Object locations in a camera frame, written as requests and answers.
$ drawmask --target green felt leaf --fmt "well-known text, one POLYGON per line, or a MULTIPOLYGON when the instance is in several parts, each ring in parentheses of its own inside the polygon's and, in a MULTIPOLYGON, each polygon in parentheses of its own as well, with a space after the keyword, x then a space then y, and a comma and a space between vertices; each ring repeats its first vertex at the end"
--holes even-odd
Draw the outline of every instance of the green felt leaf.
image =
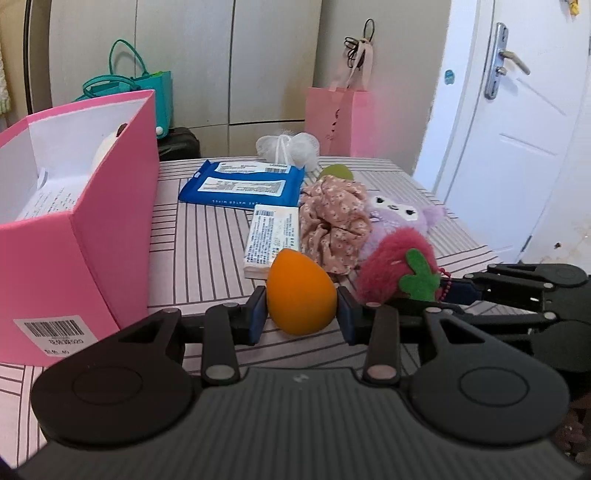
POLYGON ((400 290, 410 295, 413 300, 435 301, 440 274, 431 272, 427 259, 417 248, 408 250, 406 260, 414 275, 405 275, 398 281, 400 290))
POLYGON ((333 175, 337 178, 344 180, 353 180, 353 173, 345 165, 341 163, 334 163, 332 165, 329 165, 323 171, 320 172, 318 178, 321 179, 325 175, 333 175))

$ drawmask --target striped bedsheet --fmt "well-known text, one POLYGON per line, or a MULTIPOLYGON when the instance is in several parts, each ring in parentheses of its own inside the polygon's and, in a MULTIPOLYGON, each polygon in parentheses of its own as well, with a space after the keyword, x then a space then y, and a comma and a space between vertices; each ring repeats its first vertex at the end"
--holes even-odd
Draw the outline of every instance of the striped bedsheet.
MULTIPOLYGON (((263 284, 242 274, 252 212, 177 202, 180 189, 202 163, 180 160, 161 165, 150 246, 150 313, 168 306, 178 306, 183 313, 205 312, 228 299, 243 302, 263 284)), ((416 206, 441 204, 389 160, 323 157, 320 166, 333 163, 346 164, 370 194, 379 191, 416 206)), ((309 174, 305 182, 313 182, 318 174, 309 174)), ((455 277, 485 270, 497 261, 452 212, 431 230, 428 239, 438 264, 455 277)), ((339 278, 339 283, 351 290, 354 282, 355 273, 339 278)), ((487 302, 478 302, 468 310, 475 314, 514 311, 487 302)), ((345 345, 336 321, 319 333, 295 338, 268 320, 259 344, 237 347, 242 372, 250 366, 351 367, 359 372, 365 351, 365 346, 345 345)), ((198 372, 200 363, 201 345, 188 345, 183 366, 198 372)), ((404 345, 402 366, 405 374, 417 369, 414 345, 404 345)), ((0 364, 0 456, 12 466, 23 463, 45 443, 29 402, 32 384, 42 371, 41 367, 0 364)))

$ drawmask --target black suitcase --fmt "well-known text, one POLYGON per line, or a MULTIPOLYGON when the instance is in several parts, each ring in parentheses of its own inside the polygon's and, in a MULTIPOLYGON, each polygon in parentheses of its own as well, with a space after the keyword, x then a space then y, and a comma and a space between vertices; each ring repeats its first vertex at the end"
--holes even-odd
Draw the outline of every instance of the black suitcase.
POLYGON ((201 158, 199 140, 188 128, 171 128, 166 137, 158 140, 158 155, 160 161, 201 158))

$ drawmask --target pink shoe box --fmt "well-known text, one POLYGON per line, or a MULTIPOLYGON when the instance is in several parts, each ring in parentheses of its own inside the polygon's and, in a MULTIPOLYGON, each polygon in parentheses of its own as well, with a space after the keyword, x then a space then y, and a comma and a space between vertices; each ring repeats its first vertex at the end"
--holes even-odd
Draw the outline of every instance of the pink shoe box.
POLYGON ((0 133, 0 362, 51 365, 147 315, 154 117, 146 90, 0 133), (93 171, 99 145, 125 123, 93 171))

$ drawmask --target door handle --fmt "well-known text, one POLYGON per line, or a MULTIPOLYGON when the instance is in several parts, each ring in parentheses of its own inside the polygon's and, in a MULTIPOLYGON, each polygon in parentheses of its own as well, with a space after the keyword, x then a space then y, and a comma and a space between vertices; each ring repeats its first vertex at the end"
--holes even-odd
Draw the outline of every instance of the door handle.
POLYGON ((499 55, 504 59, 512 60, 513 63, 515 63, 515 65, 517 65, 521 69, 521 71, 526 75, 529 75, 531 73, 529 67, 525 64, 523 60, 521 60, 517 56, 517 53, 509 50, 499 50, 499 55))
POLYGON ((504 23, 497 23, 495 41, 492 46, 491 56, 488 66, 488 80, 486 82, 484 96, 489 100, 494 100, 499 93, 501 79, 507 75, 505 68, 505 59, 511 60, 517 65, 523 73, 529 75, 531 70, 514 52, 507 50, 507 41, 509 40, 509 29, 504 23))

